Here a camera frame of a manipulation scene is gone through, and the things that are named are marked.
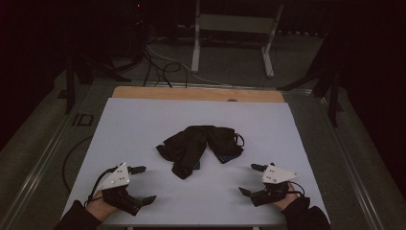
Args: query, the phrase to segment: metal frame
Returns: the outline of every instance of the metal frame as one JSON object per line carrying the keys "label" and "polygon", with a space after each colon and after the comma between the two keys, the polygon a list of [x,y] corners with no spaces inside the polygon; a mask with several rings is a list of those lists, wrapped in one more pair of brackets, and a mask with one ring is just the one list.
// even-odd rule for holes
{"label": "metal frame", "polygon": [[201,14],[200,0],[196,0],[194,48],[191,68],[192,72],[196,74],[199,71],[200,30],[234,31],[234,32],[269,34],[268,42],[266,43],[265,46],[261,48],[261,53],[263,58],[263,64],[265,66],[266,76],[268,78],[274,78],[275,74],[272,68],[271,58],[269,57],[269,51],[271,49],[275,33],[278,29],[278,24],[281,19],[282,11],[283,4],[280,4],[278,6],[278,11],[274,18]]}

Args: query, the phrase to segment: white board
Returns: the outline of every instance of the white board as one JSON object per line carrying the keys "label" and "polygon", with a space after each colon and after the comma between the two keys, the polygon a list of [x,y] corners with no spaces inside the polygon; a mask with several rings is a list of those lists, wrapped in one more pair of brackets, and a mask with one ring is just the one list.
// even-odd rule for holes
{"label": "white board", "polygon": [[[230,127],[244,139],[242,155],[224,165],[209,148],[201,168],[182,180],[172,173],[156,146],[189,126]],[[251,164],[276,166],[295,173],[311,206],[325,214],[313,171],[287,103],[240,103],[109,99],[79,171],[65,212],[75,199],[83,202],[99,175],[125,162],[146,166],[131,175],[128,192],[137,198],[157,196],[133,217],[117,212],[105,223],[123,226],[264,226],[283,224],[273,205],[254,207],[238,187],[262,190],[262,173]]]}

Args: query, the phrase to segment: black stand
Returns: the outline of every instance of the black stand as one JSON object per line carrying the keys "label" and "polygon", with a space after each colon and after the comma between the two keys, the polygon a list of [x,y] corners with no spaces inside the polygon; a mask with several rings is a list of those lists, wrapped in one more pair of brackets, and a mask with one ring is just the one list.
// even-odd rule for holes
{"label": "black stand", "polygon": [[314,97],[323,98],[330,89],[328,117],[335,127],[337,127],[336,111],[338,106],[340,74],[342,66],[345,65],[344,57],[349,54],[349,28],[352,20],[349,6],[342,5],[339,11],[338,18],[325,37],[307,74],[299,80],[277,88],[281,91],[290,91],[308,81],[318,79],[317,84],[312,90],[312,95]]}
{"label": "black stand", "polygon": [[332,69],[322,69],[313,74],[308,74],[304,78],[294,81],[286,86],[278,87],[281,91],[290,91],[308,81],[319,79],[311,94],[317,98],[323,98],[330,89],[328,117],[332,124],[337,127],[336,111],[338,106],[338,92],[340,84],[340,74]]}

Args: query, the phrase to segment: gray floor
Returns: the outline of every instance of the gray floor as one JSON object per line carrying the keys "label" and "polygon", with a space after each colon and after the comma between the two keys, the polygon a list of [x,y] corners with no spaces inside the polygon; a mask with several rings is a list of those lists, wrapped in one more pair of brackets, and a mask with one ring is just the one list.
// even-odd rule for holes
{"label": "gray floor", "polygon": [[[276,75],[272,80],[264,74],[260,43],[220,47],[202,42],[199,73],[197,76],[183,70],[170,73],[168,78],[174,85],[185,86],[188,76],[188,87],[214,87],[221,83],[221,87],[272,90],[302,77],[323,40],[295,34],[278,35],[271,53]],[[192,39],[177,42],[162,39],[151,44],[150,50],[191,66]],[[160,67],[169,63],[155,61]],[[147,68],[144,61],[125,73],[124,77],[132,79],[127,84],[142,85]],[[148,86],[157,81],[156,72],[152,70]],[[117,85],[122,84],[102,76],[91,86],[78,85],[78,102],[72,114],[94,115],[95,122],[92,126],[72,126],[74,116],[64,115],[66,102],[57,98],[64,88],[64,74],[56,79],[55,90],[1,151],[0,215],[5,224],[1,229],[8,229],[7,226],[9,229],[52,229],[60,219],[68,196],[61,177],[65,156],[73,150],[66,165],[66,178],[72,186],[90,140],[76,149],[73,147],[94,133],[105,102]],[[283,96],[292,109],[332,228],[406,229],[405,200],[351,107],[345,90],[340,91],[342,110],[337,113],[339,126],[334,128],[326,118],[325,101],[309,94],[308,89],[313,85],[314,82],[309,82]],[[284,226],[272,229],[284,229]]]}

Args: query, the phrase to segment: cable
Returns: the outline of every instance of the cable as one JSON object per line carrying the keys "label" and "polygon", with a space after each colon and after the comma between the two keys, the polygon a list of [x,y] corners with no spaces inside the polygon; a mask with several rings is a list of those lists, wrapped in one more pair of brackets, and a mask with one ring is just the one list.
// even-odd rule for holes
{"label": "cable", "polygon": [[71,156],[72,152],[74,152],[74,150],[80,146],[81,144],[83,144],[85,141],[89,140],[93,138],[93,135],[86,137],[85,139],[81,140],[79,143],[77,143],[73,148],[71,148],[68,152],[68,154],[65,156],[65,160],[63,161],[63,165],[62,165],[62,180],[63,180],[63,184],[65,185],[66,190],[68,190],[69,193],[71,193],[71,188],[69,188],[68,183],[66,182],[66,177],[65,177],[65,168],[66,168],[66,162],[68,161],[69,156]]}
{"label": "cable", "polygon": [[243,88],[243,87],[239,87],[239,86],[235,86],[235,85],[231,85],[231,84],[222,83],[222,82],[219,82],[219,81],[201,79],[194,72],[192,72],[192,70],[188,66],[186,66],[185,64],[183,64],[183,63],[181,63],[179,61],[173,60],[173,59],[171,59],[169,57],[164,57],[162,55],[157,54],[148,45],[147,45],[147,49],[150,50],[152,54],[154,54],[155,56],[158,56],[159,58],[169,60],[169,61],[173,61],[173,62],[177,62],[177,63],[181,64],[186,70],[188,70],[189,73],[191,73],[195,78],[197,78],[197,79],[199,79],[201,81],[214,83],[214,84],[218,84],[218,85],[223,85],[223,86],[229,86],[229,87],[235,87],[235,88]]}
{"label": "cable", "polygon": [[106,174],[112,173],[112,172],[114,172],[115,170],[117,170],[118,168],[119,168],[119,167],[114,167],[114,168],[108,169],[108,170],[104,171],[104,172],[99,176],[98,180],[96,181],[95,185],[93,186],[92,193],[90,193],[90,195],[87,197],[87,200],[84,201],[83,206],[86,207],[87,203],[93,201],[93,195],[95,194],[96,189],[97,189],[99,183],[101,182],[102,178],[103,178]]}
{"label": "cable", "polygon": [[295,183],[293,181],[290,181],[290,183],[299,186],[302,189],[302,193],[301,192],[297,192],[297,193],[301,194],[302,196],[305,196],[305,189],[300,184]]}

